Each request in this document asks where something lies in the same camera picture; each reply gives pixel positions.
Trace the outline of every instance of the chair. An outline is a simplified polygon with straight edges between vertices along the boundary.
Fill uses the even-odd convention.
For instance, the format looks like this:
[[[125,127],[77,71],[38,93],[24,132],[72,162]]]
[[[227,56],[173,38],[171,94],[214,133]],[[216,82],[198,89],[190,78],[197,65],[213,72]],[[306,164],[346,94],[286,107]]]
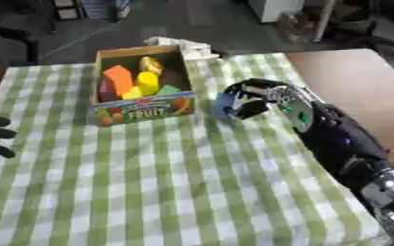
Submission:
[[[26,47],[26,61],[22,64],[38,64],[38,42],[31,38],[31,35],[22,30],[0,27],[0,37],[12,39],[23,43]]]
[[[339,17],[334,14],[331,20],[328,36],[341,39],[348,48],[370,48],[380,52],[380,46],[394,49],[394,41],[385,37],[376,37],[375,30],[379,25],[380,6],[378,0],[345,0],[343,4],[358,7],[358,10]],[[354,22],[370,22],[364,30],[345,27]]]

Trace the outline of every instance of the yellow toy fruit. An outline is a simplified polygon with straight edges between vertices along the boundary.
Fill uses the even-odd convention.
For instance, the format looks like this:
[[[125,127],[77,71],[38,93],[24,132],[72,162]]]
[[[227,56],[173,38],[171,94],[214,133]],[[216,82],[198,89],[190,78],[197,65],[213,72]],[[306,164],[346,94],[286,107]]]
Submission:
[[[159,77],[153,72],[141,72],[137,76],[137,86],[143,96],[156,94],[159,89]]]
[[[140,70],[149,71],[155,73],[157,76],[161,75],[164,68],[155,59],[150,57],[144,57],[140,61]]]
[[[122,95],[122,100],[133,100],[142,97],[140,87],[133,86],[129,92]]]

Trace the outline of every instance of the table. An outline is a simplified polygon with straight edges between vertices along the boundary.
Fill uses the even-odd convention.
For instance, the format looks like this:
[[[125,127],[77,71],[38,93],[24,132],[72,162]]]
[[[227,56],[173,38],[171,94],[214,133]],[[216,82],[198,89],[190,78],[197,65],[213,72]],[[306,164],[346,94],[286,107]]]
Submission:
[[[367,49],[289,54],[323,100],[349,113],[391,150],[394,162],[394,69]]]
[[[283,54],[187,63],[189,116],[99,128],[93,65],[9,69],[0,114],[0,244],[380,245],[380,225],[312,158],[279,111],[232,126],[216,91],[248,77],[303,82]]]

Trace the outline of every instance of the wooden table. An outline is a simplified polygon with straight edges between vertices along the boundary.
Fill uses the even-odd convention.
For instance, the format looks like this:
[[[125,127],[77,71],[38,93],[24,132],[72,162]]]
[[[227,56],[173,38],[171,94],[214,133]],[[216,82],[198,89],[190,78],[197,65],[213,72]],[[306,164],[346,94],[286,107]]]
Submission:
[[[394,162],[394,69],[370,50],[288,54],[310,88],[345,110],[391,149]],[[0,82],[4,69],[0,68]]]

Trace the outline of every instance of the orange toy fruit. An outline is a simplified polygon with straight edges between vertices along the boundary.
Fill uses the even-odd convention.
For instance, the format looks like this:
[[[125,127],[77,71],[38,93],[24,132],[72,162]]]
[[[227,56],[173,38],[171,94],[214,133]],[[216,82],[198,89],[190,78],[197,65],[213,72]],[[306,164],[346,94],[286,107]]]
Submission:
[[[117,96],[128,93],[133,87],[132,73],[122,65],[116,65],[103,72],[105,78],[114,87]]]

